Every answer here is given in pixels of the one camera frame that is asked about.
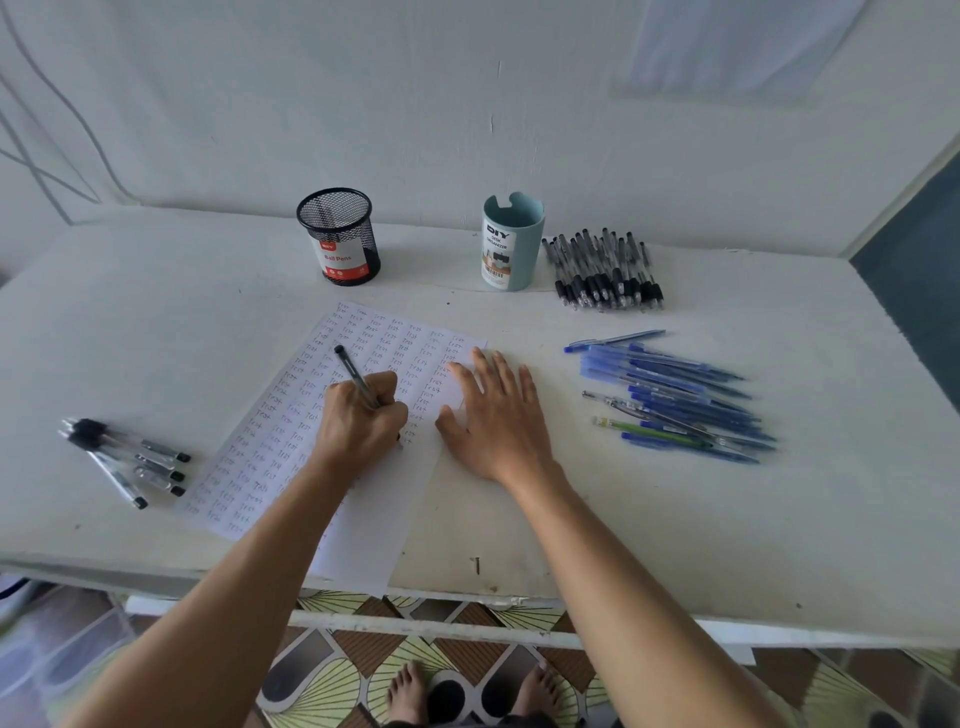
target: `black mesh pen holder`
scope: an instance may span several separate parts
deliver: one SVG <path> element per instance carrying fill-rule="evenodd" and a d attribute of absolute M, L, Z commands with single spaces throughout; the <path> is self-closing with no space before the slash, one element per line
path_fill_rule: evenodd
<path fill-rule="evenodd" d="M 331 283 L 360 285 L 380 272 L 372 210 L 370 198 L 349 187 L 322 189 L 297 205 L 297 219 L 317 241 L 317 258 Z"/>

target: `hand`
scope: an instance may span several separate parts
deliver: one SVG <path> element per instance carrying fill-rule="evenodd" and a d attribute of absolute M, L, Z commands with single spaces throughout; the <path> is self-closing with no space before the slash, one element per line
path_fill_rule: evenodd
<path fill-rule="evenodd" d="M 519 369 L 517 384 L 502 353 L 493 353 L 493 364 L 475 347 L 472 354 L 476 378 L 462 364 L 447 364 L 464 390 L 467 428 L 457 423 L 453 410 L 445 405 L 437 429 L 467 470 L 512 490 L 553 464 L 537 387 L 526 365 Z"/>
<path fill-rule="evenodd" d="M 370 409 L 352 381 L 331 384 L 310 460 L 354 480 L 392 448 L 407 422 L 407 405 L 394 400 L 396 372 L 364 377 L 383 406 Z"/>

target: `pen holder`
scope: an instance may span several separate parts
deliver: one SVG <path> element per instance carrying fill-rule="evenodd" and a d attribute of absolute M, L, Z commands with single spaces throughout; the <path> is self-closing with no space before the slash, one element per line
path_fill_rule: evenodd
<path fill-rule="evenodd" d="M 363 192 L 330 187 L 297 205 L 297 219 L 316 243 L 324 278 L 336 285 L 360 285 L 380 272 L 373 240 L 373 203 Z"/>
<path fill-rule="evenodd" d="M 483 205 L 482 232 L 483 280 L 501 291 L 530 285 L 543 233 L 543 203 L 512 192 L 510 206 L 501 207 L 491 195 Z"/>

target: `foot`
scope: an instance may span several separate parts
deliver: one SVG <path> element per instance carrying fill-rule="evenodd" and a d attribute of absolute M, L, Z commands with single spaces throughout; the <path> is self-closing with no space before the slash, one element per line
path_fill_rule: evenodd
<path fill-rule="evenodd" d="M 426 725 L 426 682 L 418 663 L 407 663 L 394 675 L 387 690 L 388 720 Z"/>
<path fill-rule="evenodd" d="M 555 718 L 559 710 L 560 688 L 556 678 L 553 672 L 537 665 L 523 678 L 510 715 L 523 717 L 533 713 L 546 713 Z"/>

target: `tabletop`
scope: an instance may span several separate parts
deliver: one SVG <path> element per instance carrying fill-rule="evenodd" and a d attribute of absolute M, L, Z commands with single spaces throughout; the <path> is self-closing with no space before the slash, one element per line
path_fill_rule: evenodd
<path fill-rule="evenodd" d="M 487 288 L 474 232 L 374 231 L 380 274 L 340 288 L 294 220 L 133 209 L 67 231 L 0 289 L 0 560 L 209 569 L 230 543 L 160 497 L 133 511 L 59 438 L 60 419 L 209 457 L 312 327 L 352 300 L 528 363 L 574 487 L 691 613 L 960 632 L 960 417 L 849 263 L 657 247 L 666 310 L 601 315 L 560 306 L 544 261 L 527 291 Z M 741 466 L 631 448 L 591 425 L 605 413 L 581 398 L 563 345 L 644 328 L 668 329 L 669 352 L 747 376 L 780 451 Z M 509 496 L 447 454 L 391 585 L 558 595 Z"/>

